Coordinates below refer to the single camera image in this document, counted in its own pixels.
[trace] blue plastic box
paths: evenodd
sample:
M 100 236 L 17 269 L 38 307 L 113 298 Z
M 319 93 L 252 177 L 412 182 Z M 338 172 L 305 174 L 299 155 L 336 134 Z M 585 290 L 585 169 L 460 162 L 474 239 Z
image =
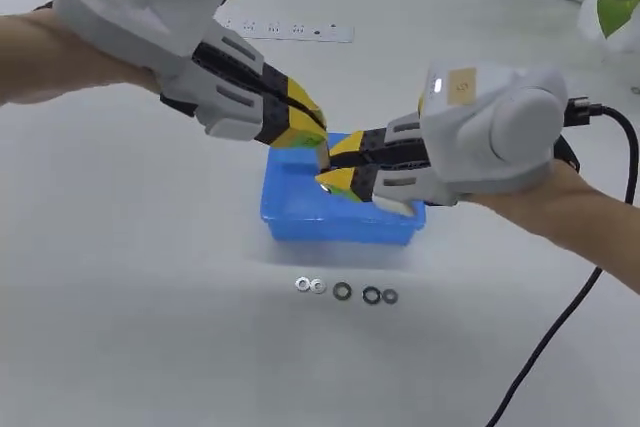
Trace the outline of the blue plastic box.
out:
M 345 134 L 329 134 L 331 145 Z M 425 205 L 405 217 L 325 192 L 315 181 L 313 149 L 271 149 L 260 214 L 279 241 L 342 241 L 406 245 L 426 222 Z

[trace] white table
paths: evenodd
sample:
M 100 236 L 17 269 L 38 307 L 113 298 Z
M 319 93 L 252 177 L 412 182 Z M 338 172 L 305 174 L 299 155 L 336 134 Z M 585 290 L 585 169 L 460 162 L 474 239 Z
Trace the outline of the white table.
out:
M 46 0 L 0 0 L 0 12 Z M 640 120 L 559 0 L 233 0 L 336 22 L 351 45 L 256 42 L 335 130 L 416 108 L 432 58 L 566 69 L 574 95 Z M 431 209 L 406 249 L 275 244 L 266 150 L 207 138 L 119 87 L 0 113 L 0 424 L 482 426 L 591 266 L 472 206 Z M 611 122 L 567 134 L 624 190 Z M 400 293 L 394 307 L 299 294 L 299 275 Z M 635 427 L 640 302 L 604 278 L 501 425 Z

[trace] hand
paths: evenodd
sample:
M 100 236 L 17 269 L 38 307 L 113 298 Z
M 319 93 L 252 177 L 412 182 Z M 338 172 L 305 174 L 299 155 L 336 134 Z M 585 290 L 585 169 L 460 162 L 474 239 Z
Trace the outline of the hand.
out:
M 0 55 L 0 105 L 44 102 L 67 92 L 119 83 L 159 93 L 151 72 L 98 51 L 49 9 L 1 17 L 0 45 L 5 43 Z
M 555 161 L 551 176 L 537 187 L 511 194 L 478 194 L 467 200 L 493 210 L 532 234 L 550 237 L 555 228 L 550 214 L 562 211 L 567 199 L 595 192 L 571 166 Z

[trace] green leaf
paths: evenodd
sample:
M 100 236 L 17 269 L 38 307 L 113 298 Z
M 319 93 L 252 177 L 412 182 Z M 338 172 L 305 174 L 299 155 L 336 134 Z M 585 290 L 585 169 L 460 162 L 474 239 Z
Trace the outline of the green leaf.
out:
M 605 38 L 629 22 L 638 3 L 640 0 L 598 0 L 598 20 Z

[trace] black rubber washer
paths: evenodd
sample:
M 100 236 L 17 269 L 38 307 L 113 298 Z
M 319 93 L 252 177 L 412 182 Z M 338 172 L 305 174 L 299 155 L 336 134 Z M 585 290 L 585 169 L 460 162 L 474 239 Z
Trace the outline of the black rubber washer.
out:
M 371 294 L 374 294 L 375 298 L 372 299 L 371 297 L 369 297 Z M 380 289 L 371 285 L 369 287 L 365 287 L 365 289 L 362 291 L 362 300 L 364 300 L 369 305 L 379 304 L 380 300 L 382 300 Z
M 333 296 L 338 300 L 349 300 L 352 293 L 353 289 L 346 282 L 338 282 L 333 286 Z
M 385 289 L 382 291 L 382 300 L 389 305 L 393 305 L 398 301 L 398 293 L 393 289 Z

